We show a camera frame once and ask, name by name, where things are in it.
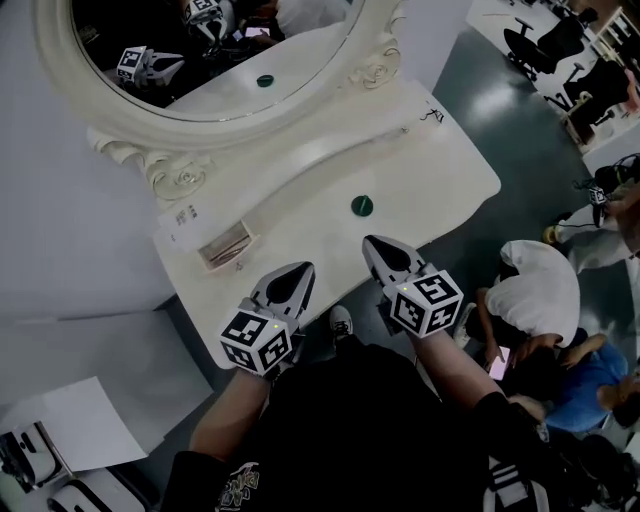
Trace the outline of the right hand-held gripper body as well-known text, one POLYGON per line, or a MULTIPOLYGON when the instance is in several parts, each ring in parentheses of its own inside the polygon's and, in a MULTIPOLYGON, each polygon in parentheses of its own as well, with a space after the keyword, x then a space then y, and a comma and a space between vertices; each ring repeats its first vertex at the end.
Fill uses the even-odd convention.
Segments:
POLYGON ((431 270, 391 288, 389 317, 402 329, 424 338, 456 320, 463 293, 446 270, 431 270))

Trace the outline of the white paper label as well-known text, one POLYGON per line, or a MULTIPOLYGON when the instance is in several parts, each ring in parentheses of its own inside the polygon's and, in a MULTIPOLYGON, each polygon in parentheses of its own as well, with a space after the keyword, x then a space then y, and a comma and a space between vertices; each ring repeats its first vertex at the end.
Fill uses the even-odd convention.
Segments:
POLYGON ((208 221, 205 208, 195 201, 177 205, 158 217, 169 242, 185 252, 205 245, 208 221))

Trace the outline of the white ornate oval mirror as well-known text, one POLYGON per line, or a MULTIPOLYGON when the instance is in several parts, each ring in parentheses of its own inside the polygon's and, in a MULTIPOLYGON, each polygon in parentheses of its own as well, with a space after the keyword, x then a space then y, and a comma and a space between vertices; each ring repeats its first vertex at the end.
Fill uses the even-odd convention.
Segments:
POLYGON ((95 151, 178 202, 397 72, 403 0, 31 0, 36 50, 95 151))

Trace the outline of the white box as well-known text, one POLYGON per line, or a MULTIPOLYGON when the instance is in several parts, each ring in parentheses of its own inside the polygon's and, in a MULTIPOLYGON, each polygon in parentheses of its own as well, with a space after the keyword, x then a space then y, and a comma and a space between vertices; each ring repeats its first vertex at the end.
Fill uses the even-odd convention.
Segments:
POLYGON ((96 377, 0 405, 0 434, 36 423, 72 472, 147 456, 96 377))

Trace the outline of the person's left forearm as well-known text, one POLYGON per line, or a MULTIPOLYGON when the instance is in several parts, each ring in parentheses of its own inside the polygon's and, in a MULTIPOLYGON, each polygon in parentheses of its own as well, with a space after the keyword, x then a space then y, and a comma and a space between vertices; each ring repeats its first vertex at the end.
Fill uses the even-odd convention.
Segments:
POLYGON ((191 435, 189 450, 228 461, 260 417, 271 383, 263 377, 237 370, 191 435))

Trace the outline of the black office chair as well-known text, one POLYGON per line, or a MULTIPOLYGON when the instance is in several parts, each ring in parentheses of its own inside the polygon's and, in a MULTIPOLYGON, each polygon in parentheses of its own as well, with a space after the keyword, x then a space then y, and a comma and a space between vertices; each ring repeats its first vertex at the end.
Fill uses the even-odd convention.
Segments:
POLYGON ((564 93, 544 99, 562 111, 572 111, 570 118, 582 125, 597 124, 610 108, 627 103, 635 94, 632 73, 615 60, 599 58, 591 70, 575 79, 584 68, 578 63, 570 77, 563 83, 564 93))
POLYGON ((507 57, 531 82, 535 82, 540 73, 552 75, 561 60, 584 50, 582 38, 585 30, 598 18, 597 11, 591 7, 578 15, 569 14, 537 42, 526 36, 526 32, 533 27, 517 18, 516 21, 521 25, 519 32, 508 28, 503 30, 509 48, 507 57))

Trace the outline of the white dressing table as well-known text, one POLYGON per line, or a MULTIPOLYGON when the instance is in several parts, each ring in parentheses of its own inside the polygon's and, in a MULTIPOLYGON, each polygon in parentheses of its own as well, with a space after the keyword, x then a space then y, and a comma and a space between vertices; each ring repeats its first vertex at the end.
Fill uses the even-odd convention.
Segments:
POLYGON ((500 191, 494 170, 441 104, 442 124, 419 120, 427 101, 440 104, 420 84, 402 80, 339 100, 175 205, 205 208, 205 245, 240 220, 260 236, 242 264, 210 273, 198 249, 185 252, 163 230, 156 235, 166 272, 203 337, 215 335, 263 275, 298 261, 316 269, 303 315, 309 321, 369 278, 365 236, 419 248, 464 224, 500 191), (359 195, 373 201, 368 217, 351 211, 359 195))

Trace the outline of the person's white shoe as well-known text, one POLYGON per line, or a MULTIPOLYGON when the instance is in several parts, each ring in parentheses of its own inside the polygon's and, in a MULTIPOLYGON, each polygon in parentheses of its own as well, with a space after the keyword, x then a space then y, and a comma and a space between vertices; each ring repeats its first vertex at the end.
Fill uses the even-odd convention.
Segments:
POLYGON ((336 305, 331 309, 329 324, 335 342, 351 336, 354 332, 351 314, 342 305, 336 305))

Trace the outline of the person's black shirt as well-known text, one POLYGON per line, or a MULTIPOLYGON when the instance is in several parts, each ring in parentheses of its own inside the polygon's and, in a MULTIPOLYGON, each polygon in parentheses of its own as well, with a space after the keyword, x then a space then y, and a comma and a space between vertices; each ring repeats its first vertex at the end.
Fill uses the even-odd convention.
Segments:
POLYGON ((557 465, 507 398, 459 410, 420 361, 353 335, 268 381, 228 461, 175 456, 160 512, 563 510, 557 465))

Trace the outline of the smartphone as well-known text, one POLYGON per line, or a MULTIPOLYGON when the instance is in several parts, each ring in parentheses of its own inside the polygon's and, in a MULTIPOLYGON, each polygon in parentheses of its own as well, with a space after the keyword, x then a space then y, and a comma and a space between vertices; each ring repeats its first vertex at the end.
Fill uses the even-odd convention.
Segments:
POLYGON ((489 376, 494 381, 502 381, 509 367, 510 349, 499 346, 500 356, 497 356, 489 366, 489 376))

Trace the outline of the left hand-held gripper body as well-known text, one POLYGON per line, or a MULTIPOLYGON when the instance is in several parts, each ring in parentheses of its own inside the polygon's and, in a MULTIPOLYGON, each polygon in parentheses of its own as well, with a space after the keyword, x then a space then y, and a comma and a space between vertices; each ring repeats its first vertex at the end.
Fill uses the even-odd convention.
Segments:
POLYGON ((254 375, 265 376, 299 347, 303 307, 277 304, 257 296, 245 297, 218 328, 218 339, 229 362, 254 375))

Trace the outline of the person's right forearm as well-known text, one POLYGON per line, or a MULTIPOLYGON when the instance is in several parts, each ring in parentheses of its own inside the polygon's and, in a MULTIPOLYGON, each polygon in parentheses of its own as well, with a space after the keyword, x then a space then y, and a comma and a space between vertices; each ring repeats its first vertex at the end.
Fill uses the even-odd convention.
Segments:
POLYGON ((507 402, 488 373, 446 331, 425 337, 411 332, 408 335, 418 360, 446 404, 471 411, 489 396, 507 402))

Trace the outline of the white boxy appliance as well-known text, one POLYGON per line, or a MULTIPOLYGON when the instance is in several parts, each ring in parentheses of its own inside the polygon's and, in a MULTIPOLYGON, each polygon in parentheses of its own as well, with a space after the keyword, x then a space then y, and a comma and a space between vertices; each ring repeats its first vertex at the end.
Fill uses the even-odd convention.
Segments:
POLYGON ((47 499, 49 512, 147 512, 145 503, 109 470, 68 480, 47 499))
POLYGON ((49 484, 62 472, 62 464, 32 424, 0 435, 0 471, 12 477, 25 493, 49 484))

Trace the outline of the small white drawer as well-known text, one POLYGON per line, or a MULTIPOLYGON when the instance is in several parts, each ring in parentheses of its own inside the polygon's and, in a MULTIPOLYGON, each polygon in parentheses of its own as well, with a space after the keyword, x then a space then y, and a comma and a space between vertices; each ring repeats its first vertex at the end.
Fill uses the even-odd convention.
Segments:
POLYGON ((203 265, 204 265, 204 267, 205 267, 207 272, 210 272, 210 273, 218 272, 218 273, 220 273, 220 272, 226 272, 226 271, 233 270, 238 264, 242 264, 244 262, 244 260, 246 259, 246 257, 250 254, 250 252, 257 247, 257 244, 258 244, 258 241, 260 239, 260 236, 255 234, 244 220, 240 220, 239 222, 234 224, 229 229, 231 229, 234 226, 239 225, 239 224, 242 224, 246 228, 248 233, 251 235, 251 242, 244 248, 244 250, 240 254, 238 254, 237 256, 235 256, 233 259, 229 260, 225 264, 223 264, 223 265, 221 265, 219 267, 216 267, 216 268, 210 268, 205 264, 205 262, 203 261, 203 259, 199 255, 198 250, 200 248, 197 250, 197 254, 200 257, 200 259, 201 259, 201 261, 202 261, 202 263, 203 263, 203 265))

